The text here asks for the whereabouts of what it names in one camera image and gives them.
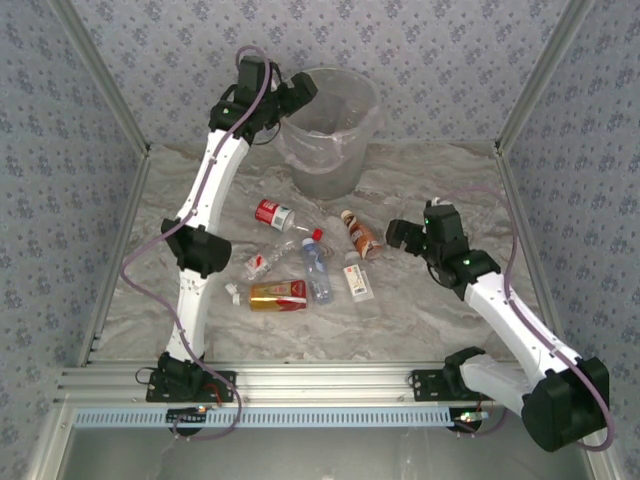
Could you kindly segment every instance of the white marble floor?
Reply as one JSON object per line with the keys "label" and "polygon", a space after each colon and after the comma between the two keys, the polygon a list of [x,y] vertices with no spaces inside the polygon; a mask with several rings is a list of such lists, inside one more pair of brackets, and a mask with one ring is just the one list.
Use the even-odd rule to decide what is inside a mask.
{"label": "white marble floor", "polygon": [[[173,218],[184,202],[200,163],[194,146],[151,149],[151,168],[127,246],[132,252],[155,236],[165,217]],[[512,358],[489,325],[453,292],[436,285],[424,261],[385,247],[372,262],[369,275],[383,316],[361,321],[346,291],[341,272],[350,248],[340,212],[349,208],[382,239],[389,221],[421,221],[428,198],[468,185],[501,189],[489,143],[373,144],[366,170],[356,190],[334,201],[313,201],[293,186],[288,166],[275,151],[254,147],[240,166],[222,214],[220,235],[233,243],[230,266],[217,278],[218,286],[206,326],[209,360],[425,360],[438,361],[475,345],[497,359]],[[274,242],[279,232],[258,224],[249,212],[252,199],[266,196],[313,215],[334,250],[329,260],[336,300],[292,313],[253,313],[231,305],[223,285],[244,260]],[[487,250],[501,265],[510,252],[508,216],[490,197],[473,194],[455,202],[474,248]],[[140,258],[130,276],[174,304],[178,269],[162,244]],[[301,278],[302,263],[293,253],[268,280]],[[514,286],[535,305],[535,294],[522,256]],[[118,280],[108,318],[93,359],[152,360],[168,341],[172,324],[163,307]]]}

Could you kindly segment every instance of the wall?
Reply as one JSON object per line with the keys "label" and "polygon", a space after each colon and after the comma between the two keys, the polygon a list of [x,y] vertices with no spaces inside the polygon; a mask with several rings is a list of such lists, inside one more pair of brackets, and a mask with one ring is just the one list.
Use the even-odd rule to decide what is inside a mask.
{"label": "wall", "polygon": [[44,0],[0,9],[0,478],[75,363],[137,155]]}
{"label": "wall", "polygon": [[366,72],[389,139],[493,139],[565,0],[74,0],[147,140],[204,141],[255,42],[284,73]]}
{"label": "wall", "polygon": [[508,154],[568,340],[640,478],[640,4],[596,1]]}

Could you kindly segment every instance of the bottle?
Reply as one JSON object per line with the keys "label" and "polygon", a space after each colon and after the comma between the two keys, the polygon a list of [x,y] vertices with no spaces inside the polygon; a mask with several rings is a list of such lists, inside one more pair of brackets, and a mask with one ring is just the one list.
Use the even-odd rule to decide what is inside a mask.
{"label": "bottle", "polygon": [[358,221],[351,210],[342,212],[340,218],[349,229],[351,241],[363,260],[373,260],[382,253],[382,244],[376,240],[369,227]]}
{"label": "bottle", "polygon": [[310,236],[314,230],[310,226],[313,222],[305,222],[302,218],[296,219],[296,212],[266,198],[252,203],[251,213],[259,222],[270,225],[281,232],[294,229],[306,232]]}
{"label": "bottle", "polygon": [[376,300],[369,277],[364,268],[364,262],[358,252],[349,252],[344,256],[344,277],[349,286],[351,299],[355,303],[358,317],[362,320],[372,320],[382,315],[380,305]]}
{"label": "bottle", "polygon": [[331,303],[333,292],[322,249],[313,238],[302,241],[302,259],[307,270],[307,285],[313,300],[321,305]]}
{"label": "bottle", "polygon": [[[316,228],[311,234],[314,241],[319,242],[323,232]],[[266,250],[260,252],[247,260],[238,279],[240,283],[259,282],[266,277],[271,270],[284,258],[289,252],[295,250],[302,238],[306,238],[306,232],[300,232],[297,229],[289,230],[282,235],[276,244]]]}
{"label": "bottle", "polygon": [[304,280],[258,283],[242,293],[235,285],[227,284],[236,306],[248,303],[252,312],[293,312],[307,308],[307,285]]}

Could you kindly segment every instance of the clear plastic bucket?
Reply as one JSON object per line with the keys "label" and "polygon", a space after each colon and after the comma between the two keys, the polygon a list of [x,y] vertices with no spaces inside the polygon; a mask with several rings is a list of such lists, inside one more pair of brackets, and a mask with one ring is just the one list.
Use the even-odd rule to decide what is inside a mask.
{"label": "clear plastic bucket", "polygon": [[306,73],[318,93],[282,119],[276,147],[303,194],[331,200],[348,194],[360,181],[367,144],[383,124],[380,94],[367,77],[344,68]]}

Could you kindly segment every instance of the brown bottle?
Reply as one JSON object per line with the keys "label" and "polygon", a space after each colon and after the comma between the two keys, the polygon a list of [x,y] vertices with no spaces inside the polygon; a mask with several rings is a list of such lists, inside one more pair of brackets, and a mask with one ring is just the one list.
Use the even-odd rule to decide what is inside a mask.
{"label": "brown bottle", "polygon": [[362,259],[373,260],[382,252],[382,245],[376,240],[373,232],[359,222],[350,210],[345,210],[340,216],[349,229],[349,236]]}

